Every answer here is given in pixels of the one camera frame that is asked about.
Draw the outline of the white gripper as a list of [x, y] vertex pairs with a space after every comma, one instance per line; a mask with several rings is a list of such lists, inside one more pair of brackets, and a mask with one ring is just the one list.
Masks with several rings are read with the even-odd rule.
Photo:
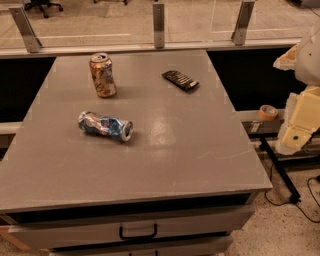
[[290, 93], [284, 111], [275, 149], [282, 155], [292, 155], [302, 149], [312, 134], [320, 128], [320, 20], [298, 44], [278, 57], [273, 67], [294, 70], [297, 80], [307, 86], [300, 94]]

